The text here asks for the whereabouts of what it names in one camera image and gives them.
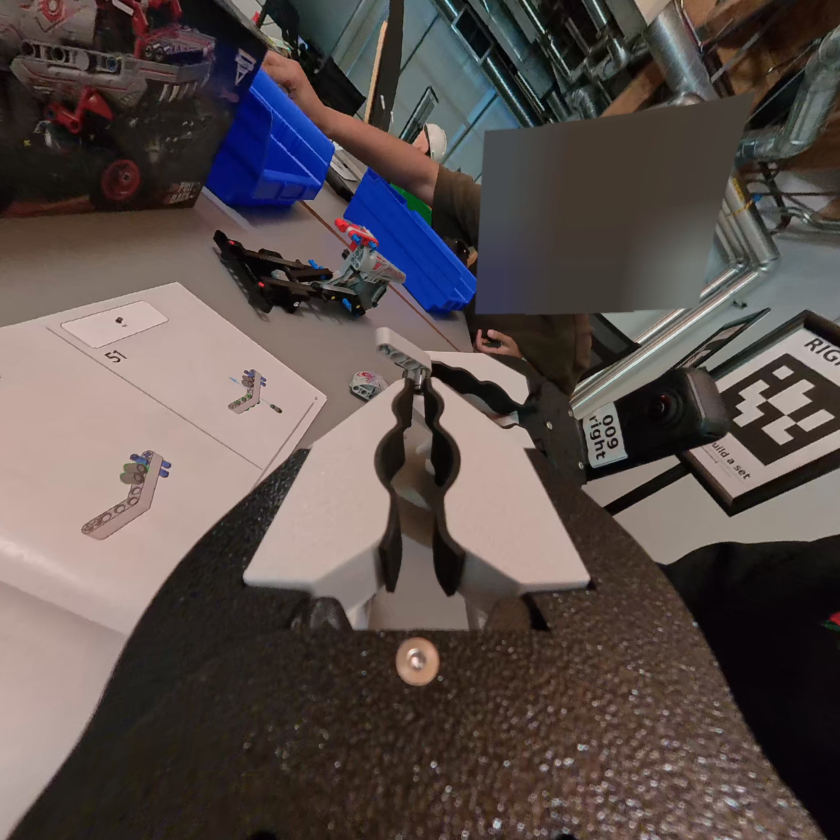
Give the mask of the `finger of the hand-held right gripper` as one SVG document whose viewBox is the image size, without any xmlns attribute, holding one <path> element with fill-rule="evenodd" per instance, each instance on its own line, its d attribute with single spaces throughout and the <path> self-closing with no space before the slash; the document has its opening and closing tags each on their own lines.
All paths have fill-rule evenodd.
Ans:
<svg viewBox="0 0 840 840">
<path fill-rule="evenodd" d="M 528 363 L 494 353 L 429 355 L 433 376 L 498 426 L 523 426 L 537 411 L 543 378 Z"/>
</svg>

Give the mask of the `grey desk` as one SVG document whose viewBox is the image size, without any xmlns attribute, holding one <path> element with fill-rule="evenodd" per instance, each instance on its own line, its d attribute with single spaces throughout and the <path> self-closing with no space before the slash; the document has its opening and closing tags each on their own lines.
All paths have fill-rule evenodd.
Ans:
<svg viewBox="0 0 840 840">
<path fill-rule="evenodd" d="M 373 369 L 376 327 L 423 350 L 468 351 L 462 312 L 429 314 L 391 290 L 359 320 L 309 311 L 261 317 L 221 267 L 213 233 L 331 268 L 344 245 L 333 219 L 344 201 L 238 211 L 203 191 L 194 207 L 2 221 L 2 326 L 180 283 L 204 305 L 322 392 L 327 402 L 303 436 L 309 444 L 361 403 L 352 373 Z M 205 532 L 230 509 L 186 526 L 172 549 L 140 527 L 140 559 L 94 563 L 92 572 L 36 569 L 2 580 L 2 838 L 37 799 L 89 723 L 126 640 L 145 608 Z"/>
</svg>

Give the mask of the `blue plastic bin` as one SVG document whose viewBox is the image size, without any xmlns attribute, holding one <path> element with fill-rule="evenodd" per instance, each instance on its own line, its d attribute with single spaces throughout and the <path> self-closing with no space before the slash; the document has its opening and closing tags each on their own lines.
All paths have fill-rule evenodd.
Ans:
<svg viewBox="0 0 840 840">
<path fill-rule="evenodd" d="M 319 194 L 333 155 L 327 136 L 259 70 L 206 189 L 230 207 L 287 207 Z"/>
<path fill-rule="evenodd" d="M 453 250 L 409 208 L 404 196 L 371 168 L 358 184 L 344 217 L 368 228 L 379 250 L 405 274 L 405 288 L 427 312 L 466 308 L 476 279 Z"/>
</svg>

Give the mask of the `silver pipe railing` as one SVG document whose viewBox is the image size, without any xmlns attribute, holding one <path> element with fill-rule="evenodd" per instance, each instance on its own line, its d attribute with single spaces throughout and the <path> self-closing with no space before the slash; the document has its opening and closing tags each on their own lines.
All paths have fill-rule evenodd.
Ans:
<svg viewBox="0 0 840 840">
<path fill-rule="evenodd" d="M 737 174 L 731 175 L 724 192 L 716 228 L 717 242 L 727 267 L 707 284 L 693 308 L 673 310 L 642 336 L 637 348 L 623 359 L 579 385 L 570 399 L 570 412 L 581 415 L 589 407 L 603 404 L 603 394 L 661 355 L 671 344 L 725 308 L 744 291 L 762 282 L 780 253 L 746 187 Z"/>
</svg>

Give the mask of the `green plastic part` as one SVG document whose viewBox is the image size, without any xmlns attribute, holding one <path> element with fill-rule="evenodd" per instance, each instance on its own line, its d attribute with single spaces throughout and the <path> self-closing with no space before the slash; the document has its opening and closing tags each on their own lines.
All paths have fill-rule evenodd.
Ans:
<svg viewBox="0 0 840 840">
<path fill-rule="evenodd" d="M 402 189 L 396 184 L 390 184 L 391 188 L 405 201 L 406 207 L 417 213 L 429 226 L 432 224 L 432 208 L 417 198 L 414 194 Z"/>
</svg>

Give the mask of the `black toy set box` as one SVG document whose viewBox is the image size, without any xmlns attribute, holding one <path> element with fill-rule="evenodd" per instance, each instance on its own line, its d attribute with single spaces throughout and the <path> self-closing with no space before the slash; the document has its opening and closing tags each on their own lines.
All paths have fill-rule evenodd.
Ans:
<svg viewBox="0 0 840 840">
<path fill-rule="evenodd" d="M 269 48 L 234 2 L 2 1 L 2 217 L 192 207 Z"/>
</svg>

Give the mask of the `silver ventilation duct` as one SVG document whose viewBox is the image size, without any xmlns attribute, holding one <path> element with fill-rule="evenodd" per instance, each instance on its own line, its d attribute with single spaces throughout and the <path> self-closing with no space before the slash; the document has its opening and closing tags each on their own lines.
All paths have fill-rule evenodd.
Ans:
<svg viewBox="0 0 840 840">
<path fill-rule="evenodd" d="M 719 99 L 700 52 L 700 43 L 680 2 L 654 2 L 644 31 L 648 51 L 675 102 Z"/>
</svg>

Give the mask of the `white instruction booklet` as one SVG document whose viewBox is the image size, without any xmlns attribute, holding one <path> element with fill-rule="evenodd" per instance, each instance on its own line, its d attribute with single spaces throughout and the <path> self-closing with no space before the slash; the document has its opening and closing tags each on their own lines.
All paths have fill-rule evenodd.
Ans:
<svg viewBox="0 0 840 840">
<path fill-rule="evenodd" d="M 1 580 L 128 632 L 324 394 L 172 283 L 1 331 Z"/>
</svg>

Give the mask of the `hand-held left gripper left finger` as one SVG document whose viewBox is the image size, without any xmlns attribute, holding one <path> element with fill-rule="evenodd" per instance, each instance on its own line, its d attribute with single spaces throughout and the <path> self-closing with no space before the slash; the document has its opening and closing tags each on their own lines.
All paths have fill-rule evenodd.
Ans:
<svg viewBox="0 0 840 840">
<path fill-rule="evenodd" d="M 337 601 L 353 629 L 394 592 L 403 541 L 393 480 L 405 464 L 414 384 L 401 380 L 311 446 L 244 572 L 247 585 Z"/>
</svg>

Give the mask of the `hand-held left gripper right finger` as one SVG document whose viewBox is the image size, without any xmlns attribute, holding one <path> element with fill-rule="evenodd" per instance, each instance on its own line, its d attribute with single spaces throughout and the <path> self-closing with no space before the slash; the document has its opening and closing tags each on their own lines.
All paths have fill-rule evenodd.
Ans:
<svg viewBox="0 0 840 840">
<path fill-rule="evenodd" d="M 425 422 L 440 497 L 434 568 L 465 601 L 470 630 L 508 599 L 586 588 L 591 576 L 535 469 L 528 433 L 504 427 L 440 380 L 428 380 Z"/>
</svg>

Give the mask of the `grey angled toy beam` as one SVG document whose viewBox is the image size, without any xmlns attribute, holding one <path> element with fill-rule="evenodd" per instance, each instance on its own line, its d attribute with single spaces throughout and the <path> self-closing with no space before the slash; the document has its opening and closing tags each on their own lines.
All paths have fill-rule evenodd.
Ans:
<svg viewBox="0 0 840 840">
<path fill-rule="evenodd" d="M 376 329 L 374 331 L 374 346 L 379 354 L 383 354 L 393 364 L 402 369 L 403 375 L 405 369 L 419 366 L 426 366 L 433 372 L 433 361 L 429 354 L 392 329 Z"/>
</svg>

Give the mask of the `partly built toy vehicle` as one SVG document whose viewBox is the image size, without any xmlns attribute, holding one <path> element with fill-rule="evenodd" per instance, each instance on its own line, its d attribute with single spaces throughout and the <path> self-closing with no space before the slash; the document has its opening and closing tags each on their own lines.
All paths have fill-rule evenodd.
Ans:
<svg viewBox="0 0 840 840">
<path fill-rule="evenodd" d="M 344 218 L 337 218 L 334 226 L 350 239 L 338 272 L 313 260 L 304 264 L 266 248 L 245 248 L 219 229 L 213 242 L 222 265 L 258 312 L 279 308 L 294 313 L 302 303 L 321 300 L 343 305 L 357 319 L 376 308 L 391 285 L 402 285 L 406 274 L 384 257 L 367 227 Z"/>
</svg>

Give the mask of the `person's black clothing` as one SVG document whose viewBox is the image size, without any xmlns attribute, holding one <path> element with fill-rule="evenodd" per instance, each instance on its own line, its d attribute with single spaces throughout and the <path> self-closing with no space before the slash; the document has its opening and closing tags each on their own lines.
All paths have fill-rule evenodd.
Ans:
<svg viewBox="0 0 840 840">
<path fill-rule="evenodd" d="M 659 568 L 764 755 L 839 837 L 839 537 L 721 542 Z"/>
</svg>

